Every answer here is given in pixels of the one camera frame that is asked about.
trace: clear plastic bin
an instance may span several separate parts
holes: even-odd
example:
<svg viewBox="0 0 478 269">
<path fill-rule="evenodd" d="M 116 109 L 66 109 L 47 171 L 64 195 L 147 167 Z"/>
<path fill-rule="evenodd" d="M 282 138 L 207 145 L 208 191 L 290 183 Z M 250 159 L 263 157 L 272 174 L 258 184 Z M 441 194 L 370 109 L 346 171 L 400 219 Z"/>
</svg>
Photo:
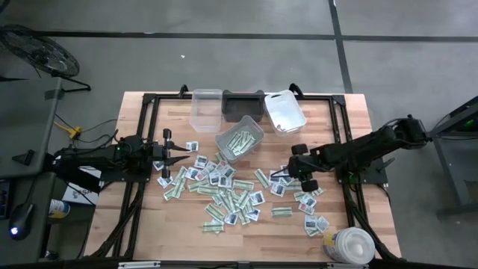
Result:
<svg viewBox="0 0 478 269">
<path fill-rule="evenodd" d="M 240 133 L 241 131 L 249 132 L 255 139 L 255 142 L 243 154 L 236 156 L 227 147 L 227 143 L 232 139 L 236 132 Z M 264 132 L 261 127 L 250 116 L 246 115 L 242 117 L 242 120 L 240 120 L 238 124 L 232 126 L 232 128 L 227 130 L 224 134 L 216 135 L 215 140 L 217 147 L 219 147 L 219 150 L 224 154 L 224 157 L 226 157 L 229 163 L 233 164 L 236 161 L 241 160 L 249 152 L 253 151 L 254 148 L 262 142 L 262 139 L 264 139 Z"/>
<path fill-rule="evenodd" d="M 223 121 L 222 103 L 222 90 L 195 89 L 191 101 L 189 124 L 196 132 L 218 132 Z"/>
<path fill-rule="evenodd" d="M 298 132 L 306 123 L 304 113 L 289 90 L 271 93 L 264 98 L 267 115 L 277 136 Z"/>
</svg>

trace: wooden table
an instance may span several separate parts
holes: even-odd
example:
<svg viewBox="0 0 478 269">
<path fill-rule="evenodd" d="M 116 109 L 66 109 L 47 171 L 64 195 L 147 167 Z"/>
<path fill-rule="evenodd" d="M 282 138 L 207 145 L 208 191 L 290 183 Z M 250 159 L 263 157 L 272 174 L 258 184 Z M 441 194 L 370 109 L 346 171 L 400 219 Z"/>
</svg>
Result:
<svg viewBox="0 0 478 269">
<path fill-rule="evenodd" d="M 143 94 L 144 92 L 125 93 L 118 116 L 118 137 L 136 133 Z M 353 137 L 370 133 L 370 119 L 364 95 L 347 94 L 345 97 Z M 262 190 L 264 193 L 267 202 L 258 206 L 261 215 L 257 223 L 251 222 L 242 226 L 238 221 L 236 226 L 226 225 L 225 232 L 219 235 L 202 232 L 202 224 L 211 221 L 211 216 L 204 208 L 208 203 L 214 203 L 212 199 L 186 190 L 180 199 L 165 201 L 164 189 L 156 182 L 160 175 L 153 168 L 152 180 L 146 186 L 143 199 L 134 258 L 190 261 L 329 261 L 321 248 L 322 236 L 310 238 L 305 233 L 304 213 L 297 209 L 299 203 L 294 201 L 295 191 L 286 191 L 283 198 L 274 196 L 270 193 L 270 189 L 264 190 L 253 175 L 253 171 L 258 168 L 268 174 L 269 170 L 278 170 L 281 164 L 287 164 L 291 156 L 291 146 L 294 144 L 306 143 L 312 148 L 333 143 L 329 106 L 325 102 L 317 101 L 301 101 L 299 104 L 307 117 L 307 125 L 301 132 L 288 137 L 277 137 L 267 115 L 264 115 L 260 122 L 265 132 L 262 144 L 244 160 L 233 165 L 238 170 L 235 179 L 253 181 L 255 191 Z M 173 131 L 173 141 L 177 145 L 185 146 L 187 141 L 197 140 L 199 153 L 214 160 L 214 153 L 218 151 L 214 143 L 214 134 L 196 133 L 189 125 L 189 113 L 188 100 L 161 101 L 155 139 L 161 141 L 162 129 L 169 128 Z M 143 137 L 147 136 L 150 115 L 151 108 L 146 116 Z M 224 132 L 233 125 L 234 123 L 223 123 L 221 131 Z M 173 176 L 181 166 L 193 166 L 196 153 L 188 154 L 191 156 L 189 159 L 172 167 Z M 346 228 L 344 196 L 340 185 L 336 182 L 335 174 L 315 173 L 314 177 L 324 189 L 324 193 L 317 198 L 315 214 L 323 215 L 330 222 L 329 232 Z M 113 183 L 99 195 L 85 255 L 97 250 L 117 224 L 124 187 L 125 184 L 122 182 Z M 370 225 L 389 250 L 399 256 L 400 249 L 386 195 L 377 186 L 364 185 L 364 197 Z M 271 208 L 279 206 L 291 206 L 294 215 L 272 218 Z M 123 237 L 123 251 L 129 230 L 127 226 Z"/>
</svg>

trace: fan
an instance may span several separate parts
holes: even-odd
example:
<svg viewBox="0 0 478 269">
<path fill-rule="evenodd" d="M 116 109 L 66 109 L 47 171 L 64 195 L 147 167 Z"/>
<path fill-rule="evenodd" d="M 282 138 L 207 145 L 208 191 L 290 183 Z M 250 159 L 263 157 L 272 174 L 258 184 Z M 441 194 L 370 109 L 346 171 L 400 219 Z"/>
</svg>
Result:
<svg viewBox="0 0 478 269">
<path fill-rule="evenodd" d="M 13 54 L 52 77 L 60 77 L 85 86 L 68 92 L 91 90 L 88 84 L 71 79 L 80 72 L 80 65 L 73 55 L 55 41 L 35 33 L 34 30 L 21 25 L 5 25 L 0 27 L 0 42 Z"/>
</svg>

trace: computer mouse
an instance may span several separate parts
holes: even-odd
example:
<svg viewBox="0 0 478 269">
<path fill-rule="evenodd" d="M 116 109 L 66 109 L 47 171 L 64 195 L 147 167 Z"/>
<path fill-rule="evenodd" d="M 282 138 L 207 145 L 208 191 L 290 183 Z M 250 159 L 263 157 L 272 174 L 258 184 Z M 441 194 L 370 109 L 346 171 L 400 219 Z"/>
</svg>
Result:
<svg viewBox="0 0 478 269">
<path fill-rule="evenodd" d="M 30 234 L 33 211 L 34 204 L 30 202 L 17 205 L 12 210 L 8 232 L 13 240 L 23 240 Z"/>
</svg>

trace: concrete floor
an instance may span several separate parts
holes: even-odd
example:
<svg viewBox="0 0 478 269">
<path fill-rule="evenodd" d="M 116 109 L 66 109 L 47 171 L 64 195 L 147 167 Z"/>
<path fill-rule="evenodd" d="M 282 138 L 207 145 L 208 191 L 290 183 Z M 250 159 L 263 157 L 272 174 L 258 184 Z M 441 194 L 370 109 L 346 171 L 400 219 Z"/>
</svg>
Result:
<svg viewBox="0 0 478 269">
<path fill-rule="evenodd" d="M 478 2 L 461 0 L 336 0 L 343 34 L 476 36 Z M 12 1 L 0 23 L 37 30 L 184 33 L 333 34 L 327 0 Z M 115 118 L 126 90 L 190 88 L 285 89 L 343 93 L 334 41 L 54 38 L 80 62 L 77 79 L 91 93 L 73 93 L 58 113 L 93 126 Z M 363 93 L 374 128 L 413 114 L 427 128 L 477 94 L 476 43 L 345 42 L 354 93 Z M 21 60 L 0 51 L 0 75 L 36 78 Z M 103 126 L 90 137 L 111 133 Z M 52 134 L 50 150 L 68 144 Z M 403 257 L 414 262 L 478 267 L 477 217 L 437 220 L 455 205 L 433 145 L 390 154 L 392 210 Z M 81 244 L 64 236 L 62 245 Z M 76 256 L 64 251 L 63 257 Z"/>
</svg>

